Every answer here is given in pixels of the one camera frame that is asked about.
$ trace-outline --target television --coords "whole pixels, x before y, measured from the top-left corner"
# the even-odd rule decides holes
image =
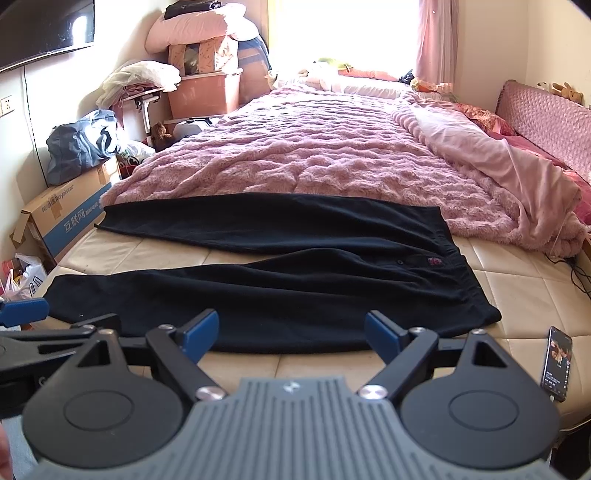
[[[0,0],[0,73],[94,41],[94,0]]]

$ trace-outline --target pink pillow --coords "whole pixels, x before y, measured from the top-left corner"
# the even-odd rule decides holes
[[[227,4],[206,12],[179,15],[169,20],[162,14],[150,29],[145,48],[148,53],[166,51],[169,45],[201,43],[237,33],[244,27],[246,7]]]
[[[516,135],[515,130],[513,130],[513,127],[506,120],[503,120],[500,116],[488,110],[465,103],[456,103],[455,107],[487,134],[494,132],[507,136]]]

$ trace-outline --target white bag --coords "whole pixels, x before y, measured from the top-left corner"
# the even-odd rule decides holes
[[[6,281],[5,297],[6,301],[26,300],[33,298],[37,289],[47,278],[45,268],[41,265],[41,260],[37,257],[28,257],[22,254],[16,254],[16,257],[22,264],[27,265],[19,282],[14,281],[13,270],[10,270]]]

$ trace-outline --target pink storage box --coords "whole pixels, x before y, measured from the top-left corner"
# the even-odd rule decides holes
[[[173,118],[225,115],[239,106],[240,75],[213,72],[183,77],[177,90],[168,93]]]

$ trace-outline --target beige leather mattress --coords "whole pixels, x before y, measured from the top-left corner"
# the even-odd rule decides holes
[[[488,332],[539,382],[547,335],[554,325],[573,337],[573,365],[567,400],[559,405],[563,427],[591,416],[591,300],[571,282],[570,268],[553,265],[539,253],[524,252],[477,239],[455,238],[502,321]],[[147,268],[176,268],[214,263],[246,263],[261,257],[211,251],[166,241],[99,230],[89,232],[59,263],[39,294],[56,275],[112,274]],[[579,261],[586,271],[591,262]],[[67,325],[48,318],[38,328]],[[200,366],[221,386],[236,390],[241,377],[344,375],[356,390],[383,363],[372,352],[326,355],[242,355],[208,353]]]

